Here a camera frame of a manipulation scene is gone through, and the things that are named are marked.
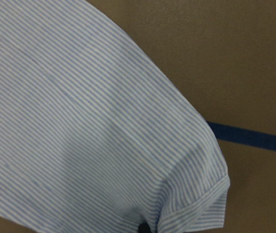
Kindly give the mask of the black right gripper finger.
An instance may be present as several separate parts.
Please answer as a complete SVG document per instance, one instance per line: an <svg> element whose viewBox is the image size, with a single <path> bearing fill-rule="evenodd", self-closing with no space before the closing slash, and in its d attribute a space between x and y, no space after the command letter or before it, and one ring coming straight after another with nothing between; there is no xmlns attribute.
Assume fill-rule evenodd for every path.
<svg viewBox="0 0 276 233"><path fill-rule="evenodd" d="M149 225L146 222L141 223L138 226L138 233L150 233L150 227L149 227Z"/></svg>

